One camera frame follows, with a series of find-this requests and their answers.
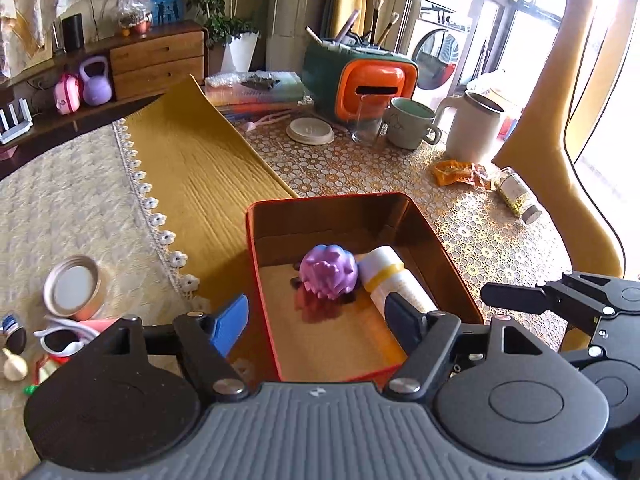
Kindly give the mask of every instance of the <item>orange snack wrapper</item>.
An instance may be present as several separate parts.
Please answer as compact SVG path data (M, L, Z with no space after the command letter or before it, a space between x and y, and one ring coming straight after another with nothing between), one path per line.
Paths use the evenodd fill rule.
M481 164L458 162L457 160L441 160L431 167L438 186L448 186L455 182L464 182L474 187L491 189L493 182Z

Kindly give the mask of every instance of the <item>pill bottle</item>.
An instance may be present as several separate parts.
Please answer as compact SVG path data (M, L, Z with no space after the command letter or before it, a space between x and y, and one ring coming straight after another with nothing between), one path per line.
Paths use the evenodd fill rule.
M385 317L386 297L397 292L422 313L437 307L411 271L404 268L398 254L389 246L382 246L366 254L358 262L358 275L371 301Z
M20 355L27 346L27 331L20 322L20 318L15 313L10 312L2 318L2 335L6 338L4 345L9 352Z
M514 215L525 224L533 224L542 214L537 197L513 168L504 168L496 180L498 193Z

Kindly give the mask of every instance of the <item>wooden cabinet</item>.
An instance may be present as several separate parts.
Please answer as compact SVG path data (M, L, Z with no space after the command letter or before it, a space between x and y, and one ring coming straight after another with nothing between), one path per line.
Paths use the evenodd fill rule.
M44 110L34 117L31 130L2 148L7 150L66 124L72 124L77 131L76 121L120 104L160 95L190 75L203 84L209 63L206 43L207 31L187 20L153 27L144 36L131 34L125 38L116 35L87 43L79 50L53 56L23 70L16 77L0 83L0 102L12 100L14 87L18 85L26 85L45 74L59 77L63 71L74 72L83 60L97 55L109 58L114 97L100 106L82 103L77 112L64 116L59 115L55 108Z
M155 91L162 93L189 75L193 75L199 82L203 81L204 58L202 56L154 64L139 70L114 74L113 83L117 98L129 99L136 95Z
M203 83L204 42L203 30L191 30L111 49L116 99L162 93L189 75Z
M204 32L185 32L114 48L110 52L111 71L116 75L145 66L202 56Z

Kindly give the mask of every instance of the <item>white flower pot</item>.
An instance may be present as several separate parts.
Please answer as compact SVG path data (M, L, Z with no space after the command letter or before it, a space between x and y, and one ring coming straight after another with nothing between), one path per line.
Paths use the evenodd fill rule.
M246 32L225 47L221 72L249 72L258 34Z

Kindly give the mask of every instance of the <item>yellow bottle ring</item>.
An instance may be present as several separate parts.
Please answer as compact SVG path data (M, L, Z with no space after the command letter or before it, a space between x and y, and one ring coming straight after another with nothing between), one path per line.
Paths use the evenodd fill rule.
M380 270L373 278L371 278L367 283L363 283L364 290L366 290L369 294L371 294L374 290L378 288L380 283L384 282L386 279L390 278L394 274L401 272L404 270L404 263L398 262L396 264L391 264L388 267Z

